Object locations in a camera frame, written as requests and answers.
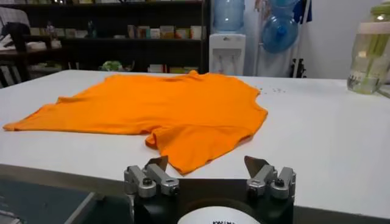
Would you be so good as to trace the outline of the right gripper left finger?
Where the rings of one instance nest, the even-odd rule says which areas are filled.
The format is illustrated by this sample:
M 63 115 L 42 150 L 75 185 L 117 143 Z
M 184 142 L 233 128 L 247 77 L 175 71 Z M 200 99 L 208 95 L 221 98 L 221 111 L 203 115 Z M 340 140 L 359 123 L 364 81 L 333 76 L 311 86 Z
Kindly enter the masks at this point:
M 139 166 L 128 166 L 124 171 L 126 194 L 151 198 L 160 189 L 163 195 L 177 195 L 180 191 L 179 180 L 165 172 L 167 165 L 168 156 L 161 156 L 150 159 L 142 169 Z

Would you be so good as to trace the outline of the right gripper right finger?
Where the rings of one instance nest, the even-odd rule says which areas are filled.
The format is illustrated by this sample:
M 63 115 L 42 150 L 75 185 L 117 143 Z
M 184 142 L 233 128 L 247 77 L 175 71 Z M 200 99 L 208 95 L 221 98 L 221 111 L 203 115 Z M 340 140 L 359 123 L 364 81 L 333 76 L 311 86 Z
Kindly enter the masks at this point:
M 295 199 L 296 173 L 290 167 L 283 167 L 280 172 L 265 159 L 244 157 L 244 163 L 250 179 L 246 181 L 248 196 L 258 198 L 266 193 L 278 200 Z

